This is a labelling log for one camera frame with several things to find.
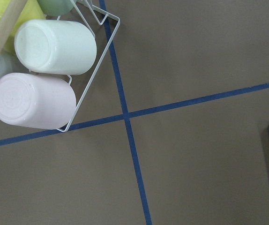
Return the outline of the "white plastic cup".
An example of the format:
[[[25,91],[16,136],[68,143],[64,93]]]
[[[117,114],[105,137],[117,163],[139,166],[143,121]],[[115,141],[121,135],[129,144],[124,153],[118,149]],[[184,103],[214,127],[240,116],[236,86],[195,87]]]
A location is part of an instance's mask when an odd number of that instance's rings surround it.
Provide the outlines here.
[[[92,33],[74,21],[29,20],[16,32],[14,47],[27,69],[46,74],[81,75],[97,56]]]

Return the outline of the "pink plastic cup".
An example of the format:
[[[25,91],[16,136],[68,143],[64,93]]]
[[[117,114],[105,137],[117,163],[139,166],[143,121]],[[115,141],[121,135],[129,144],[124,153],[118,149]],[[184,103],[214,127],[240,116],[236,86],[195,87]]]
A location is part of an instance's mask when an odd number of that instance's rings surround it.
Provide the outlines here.
[[[9,125],[58,129],[75,109],[75,93],[60,78],[10,73],[0,79],[0,120]]]

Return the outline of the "green plastic cup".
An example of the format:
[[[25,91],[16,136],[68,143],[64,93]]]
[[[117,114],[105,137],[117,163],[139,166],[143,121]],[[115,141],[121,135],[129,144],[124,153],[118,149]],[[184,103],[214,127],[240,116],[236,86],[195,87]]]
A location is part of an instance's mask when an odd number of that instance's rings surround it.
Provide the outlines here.
[[[37,0],[43,13],[49,16],[67,14],[74,7],[70,0]]]

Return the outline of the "yellow plastic cup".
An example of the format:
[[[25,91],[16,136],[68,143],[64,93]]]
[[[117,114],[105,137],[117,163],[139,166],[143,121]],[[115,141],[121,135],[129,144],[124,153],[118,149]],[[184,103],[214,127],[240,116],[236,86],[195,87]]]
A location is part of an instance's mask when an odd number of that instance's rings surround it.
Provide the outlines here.
[[[8,7],[10,0],[0,0],[0,19],[2,18],[5,10]],[[41,10],[36,0],[28,0],[24,9],[22,10],[17,22],[14,25],[5,45],[4,50],[8,53],[15,54],[14,40],[15,34],[19,27],[26,21],[32,19],[45,19],[45,15]]]

